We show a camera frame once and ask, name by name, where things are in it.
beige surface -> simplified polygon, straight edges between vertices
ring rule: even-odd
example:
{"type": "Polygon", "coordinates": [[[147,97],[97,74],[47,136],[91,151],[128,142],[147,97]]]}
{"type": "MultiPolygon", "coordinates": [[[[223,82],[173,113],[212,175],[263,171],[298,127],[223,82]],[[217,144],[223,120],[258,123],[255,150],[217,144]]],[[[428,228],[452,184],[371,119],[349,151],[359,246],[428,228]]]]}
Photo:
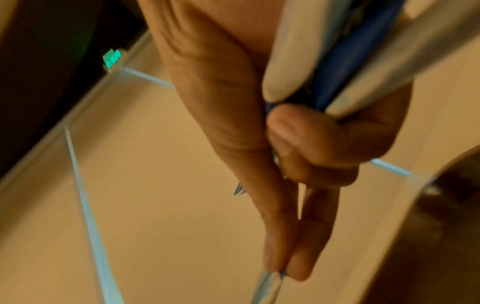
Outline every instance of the beige surface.
{"type": "MultiPolygon", "coordinates": [[[[167,78],[152,43],[141,49],[129,66],[167,78]]],[[[464,68],[474,53],[465,48],[419,79],[386,160],[433,175],[480,142],[479,86],[466,79],[478,68],[464,68]],[[448,132],[451,126],[456,129],[448,132]],[[452,149],[457,134],[465,141],[452,149]]],[[[72,119],[71,132],[125,302],[249,302],[264,232],[249,198],[232,196],[235,177],[174,90],[126,74],[100,86],[72,119]]],[[[102,302],[59,136],[54,132],[42,153],[0,185],[2,304],[102,302]]],[[[401,192],[401,177],[365,165],[342,193],[332,239],[313,277],[303,284],[287,280],[278,303],[356,302],[378,263],[375,255],[395,231],[389,225],[402,216],[398,202],[405,208],[413,198],[405,193],[414,195],[421,184],[401,192]],[[388,233],[379,238],[379,231],[388,233]]]]}

green light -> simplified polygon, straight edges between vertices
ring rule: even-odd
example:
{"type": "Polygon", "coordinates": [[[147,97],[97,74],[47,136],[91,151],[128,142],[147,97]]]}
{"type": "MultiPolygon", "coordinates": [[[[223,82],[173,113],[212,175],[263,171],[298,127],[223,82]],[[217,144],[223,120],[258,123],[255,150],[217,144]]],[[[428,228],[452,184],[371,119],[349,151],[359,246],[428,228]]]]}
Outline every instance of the green light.
{"type": "Polygon", "coordinates": [[[102,56],[103,62],[105,62],[106,67],[109,69],[114,64],[116,64],[121,57],[122,54],[120,50],[113,51],[112,49],[110,49],[108,52],[105,53],[105,55],[102,56]]]}

hand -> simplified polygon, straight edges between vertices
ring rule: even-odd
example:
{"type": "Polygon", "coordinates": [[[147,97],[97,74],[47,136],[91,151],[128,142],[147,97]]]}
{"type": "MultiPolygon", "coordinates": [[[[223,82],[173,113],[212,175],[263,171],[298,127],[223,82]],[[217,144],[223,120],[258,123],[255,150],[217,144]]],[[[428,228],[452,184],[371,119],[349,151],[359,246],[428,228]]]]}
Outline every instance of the hand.
{"type": "Polygon", "coordinates": [[[262,216],[266,268],[307,279],[332,232],[340,187],[393,144],[411,85],[340,122],[285,104],[266,123],[261,83],[282,0],[139,3],[180,97],[262,216]],[[307,185],[300,220],[299,182],[307,185]]]}

light blue strip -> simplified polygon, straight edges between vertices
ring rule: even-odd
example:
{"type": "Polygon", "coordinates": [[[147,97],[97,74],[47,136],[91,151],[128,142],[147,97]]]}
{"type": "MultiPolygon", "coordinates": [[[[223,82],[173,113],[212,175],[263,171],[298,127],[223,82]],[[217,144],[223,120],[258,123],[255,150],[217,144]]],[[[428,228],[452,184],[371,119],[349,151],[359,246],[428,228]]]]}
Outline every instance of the light blue strip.
{"type": "Polygon", "coordinates": [[[120,290],[115,282],[114,275],[110,269],[107,253],[102,243],[95,218],[90,207],[89,198],[85,191],[82,178],[80,176],[79,164],[77,157],[75,156],[74,145],[70,136],[69,129],[65,126],[65,137],[68,144],[68,152],[70,153],[71,166],[73,168],[73,174],[75,176],[76,187],[80,196],[81,207],[83,209],[83,215],[85,218],[86,228],[88,230],[88,238],[90,239],[91,250],[93,252],[93,259],[95,260],[96,271],[98,273],[98,279],[100,280],[100,287],[103,300],[105,304],[124,304],[120,290]]]}
{"type": "Polygon", "coordinates": [[[383,169],[389,170],[391,172],[394,172],[396,174],[400,174],[400,175],[403,175],[403,176],[412,176],[412,173],[410,171],[407,171],[407,170],[402,169],[400,167],[394,166],[390,163],[387,163],[386,161],[382,161],[381,159],[377,159],[377,158],[372,159],[371,163],[380,167],[380,168],[383,168],[383,169]]]}
{"type": "Polygon", "coordinates": [[[167,81],[162,80],[162,79],[158,79],[157,77],[153,77],[153,76],[150,76],[148,74],[145,74],[145,73],[142,73],[142,72],[139,72],[139,71],[135,71],[135,70],[132,70],[132,69],[129,69],[129,68],[125,68],[125,67],[123,68],[123,70],[125,72],[129,73],[129,74],[138,76],[138,77],[143,78],[143,79],[153,81],[153,82],[158,83],[160,85],[175,88],[175,86],[172,83],[167,82],[167,81]]]}

